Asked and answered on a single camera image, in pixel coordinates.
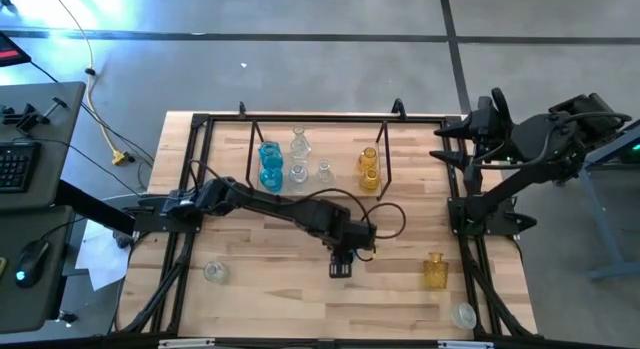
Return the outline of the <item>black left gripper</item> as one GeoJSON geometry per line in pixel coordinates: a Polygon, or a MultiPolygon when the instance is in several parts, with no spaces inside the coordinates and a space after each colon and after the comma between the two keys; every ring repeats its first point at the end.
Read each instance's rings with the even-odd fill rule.
{"type": "MultiPolygon", "coordinates": [[[[350,220],[350,210],[330,201],[307,201],[304,203],[304,231],[332,251],[347,252],[344,226],[350,220]]],[[[331,278],[352,276],[353,254],[344,253],[341,260],[335,254],[330,256],[329,276],[331,278]]]]}

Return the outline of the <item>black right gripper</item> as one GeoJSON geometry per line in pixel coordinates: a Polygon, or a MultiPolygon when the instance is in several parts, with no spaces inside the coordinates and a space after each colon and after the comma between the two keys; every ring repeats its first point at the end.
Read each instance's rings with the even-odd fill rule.
{"type": "MultiPolygon", "coordinates": [[[[469,127],[453,123],[434,131],[443,138],[469,138],[474,143],[474,162],[507,161],[510,137],[510,111],[504,96],[480,96],[475,111],[468,119],[469,127]]],[[[430,151],[429,155],[465,170],[469,166],[469,155],[461,151],[430,151]]]]}

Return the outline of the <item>tall yellow glass vase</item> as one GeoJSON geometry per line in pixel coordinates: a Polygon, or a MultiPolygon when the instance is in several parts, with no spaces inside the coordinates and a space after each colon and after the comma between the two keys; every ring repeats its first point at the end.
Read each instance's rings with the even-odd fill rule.
{"type": "Polygon", "coordinates": [[[359,154],[356,161],[356,170],[360,173],[370,169],[377,169],[378,167],[378,154],[374,147],[366,147],[359,154]]]}

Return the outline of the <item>yellow ribbed glass vase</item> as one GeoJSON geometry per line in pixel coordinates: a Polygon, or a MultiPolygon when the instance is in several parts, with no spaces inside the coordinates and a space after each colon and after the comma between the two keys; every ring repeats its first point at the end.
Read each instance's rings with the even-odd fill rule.
{"type": "Polygon", "coordinates": [[[363,191],[375,192],[380,186],[380,174],[375,168],[367,168],[362,171],[359,186],[363,191]]]}

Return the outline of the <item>yellow square glass bottle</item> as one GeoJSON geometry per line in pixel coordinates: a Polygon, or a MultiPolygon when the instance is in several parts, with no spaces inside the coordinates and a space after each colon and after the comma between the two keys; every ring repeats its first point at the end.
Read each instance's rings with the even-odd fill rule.
{"type": "Polygon", "coordinates": [[[430,290],[444,290],[448,283],[449,263],[443,260],[443,254],[431,252],[423,263],[424,284],[430,290]]]}

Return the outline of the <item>slender clear cut-glass vase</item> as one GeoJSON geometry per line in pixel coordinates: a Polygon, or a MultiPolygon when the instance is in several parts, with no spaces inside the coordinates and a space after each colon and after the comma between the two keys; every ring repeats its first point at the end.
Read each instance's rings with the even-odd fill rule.
{"type": "Polygon", "coordinates": [[[318,162],[316,178],[320,183],[324,184],[331,183],[334,180],[331,163],[328,160],[322,159],[318,162]]]}

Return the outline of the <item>clear ribbed glass vase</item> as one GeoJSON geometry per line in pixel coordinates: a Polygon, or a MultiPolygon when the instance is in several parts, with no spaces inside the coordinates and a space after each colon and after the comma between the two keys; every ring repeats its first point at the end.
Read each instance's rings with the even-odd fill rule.
{"type": "Polygon", "coordinates": [[[295,193],[304,192],[308,178],[309,173],[306,166],[303,164],[294,164],[289,171],[289,181],[291,182],[292,191],[295,193]]]}

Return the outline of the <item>teal embossed glass vase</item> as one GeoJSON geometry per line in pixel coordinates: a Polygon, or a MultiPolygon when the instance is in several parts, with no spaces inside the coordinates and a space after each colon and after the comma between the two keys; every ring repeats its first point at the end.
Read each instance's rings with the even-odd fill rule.
{"type": "Polygon", "coordinates": [[[283,187],[282,169],[278,167],[263,168],[260,172],[260,183],[269,192],[280,192],[283,187]]]}

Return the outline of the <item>clear round glass vase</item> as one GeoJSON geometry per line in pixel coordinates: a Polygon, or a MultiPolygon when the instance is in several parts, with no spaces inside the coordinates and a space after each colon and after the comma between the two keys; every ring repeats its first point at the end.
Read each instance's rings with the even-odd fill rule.
{"type": "Polygon", "coordinates": [[[230,269],[223,262],[210,261],[205,265],[203,275],[205,279],[211,283],[225,284],[229,280],[230,269]]]}

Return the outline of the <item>tall teal textured glass vase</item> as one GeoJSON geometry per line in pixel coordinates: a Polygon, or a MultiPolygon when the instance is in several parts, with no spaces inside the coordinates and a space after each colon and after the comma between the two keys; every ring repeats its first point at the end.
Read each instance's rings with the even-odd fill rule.
{"type": "Polygon", "coordinates": [[[264,141],[259,147],[259,155],[265,169],[281,169],[283,167],[284,160],[277,142],[264,141]]]}

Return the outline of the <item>blue-grey table stand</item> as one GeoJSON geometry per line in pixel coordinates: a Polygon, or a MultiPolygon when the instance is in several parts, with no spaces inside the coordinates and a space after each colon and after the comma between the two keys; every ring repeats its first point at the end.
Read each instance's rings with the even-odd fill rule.
{"type": "Polygon", "coordinates": [[[640,119],[622,130],[619,136],[603,148],[589,154],[582,168],[574,175],[589,198],[596,227],[603,241],[610,264],[588,272],[591,279],[607,279],[640,274],[640,261],[626,261],[614,232],[607,221],[606,207],[598,198],[591,179],[592,171],[640,169],[640,119]]]}

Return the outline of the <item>black keyboard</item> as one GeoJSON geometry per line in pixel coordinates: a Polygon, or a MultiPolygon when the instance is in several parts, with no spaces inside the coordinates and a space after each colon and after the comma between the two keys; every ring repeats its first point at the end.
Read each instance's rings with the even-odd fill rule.
{"type": "Polygon", "coordinates": [[[37,142],[0,142],[0,194],[28,190],[40,149],[37,142]]]}

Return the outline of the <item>black desk clamp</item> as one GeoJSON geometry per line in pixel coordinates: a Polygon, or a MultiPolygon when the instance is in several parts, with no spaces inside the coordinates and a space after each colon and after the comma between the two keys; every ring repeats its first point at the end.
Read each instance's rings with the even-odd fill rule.
{"type": "Polygon", "coordinates": [[[22,113],[15,112],[13,107],[0,105],[0,122],[3,125],[13,125],[19,133],[28,135],[29,132],[39,124],[48,125],[51,123],[49,116],[58,108],[67,108],[66,102],[58,97],[52,98],[53,104],[44,113],[38,112],[34,106],[27,103],[22,113]]]}

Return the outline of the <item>black device with red light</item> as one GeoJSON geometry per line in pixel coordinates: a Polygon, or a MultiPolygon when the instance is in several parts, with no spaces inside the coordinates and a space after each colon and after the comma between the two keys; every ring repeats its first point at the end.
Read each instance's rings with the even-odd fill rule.
{"type": "Polygon", "coordinates": [[[0,31],[0,67],[30,63],[31,57],[0,31]]]}

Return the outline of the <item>black aluminium table frame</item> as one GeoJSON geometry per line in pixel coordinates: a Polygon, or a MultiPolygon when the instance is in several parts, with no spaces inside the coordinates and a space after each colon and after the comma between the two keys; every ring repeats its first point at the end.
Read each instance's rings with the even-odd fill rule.
{"type": "Polygon", "coordinates": [[[355,217],[370,209],[380,229],[375,254],[362,253],[352,276],[329,276],[329,253],[293,224],[247,210],[204,220],[194,241],[181,305],[167,301],[160,321],[179,323],[182,337],[301,339],[468,339],[451,307],[467,298],[459,244],[449,228],[445,165],[429,155],[442,148],[436,118],[404,122],[376,115],[335,117],[269,114],[260,123],[389,124],[392,182],[381,200],[334,200],[355,217]],[[424,284],[431,252],[449,263],[444,290],[424,284]],[[214,284],[203,275],[210,261],[230,277],[214,284]]]}

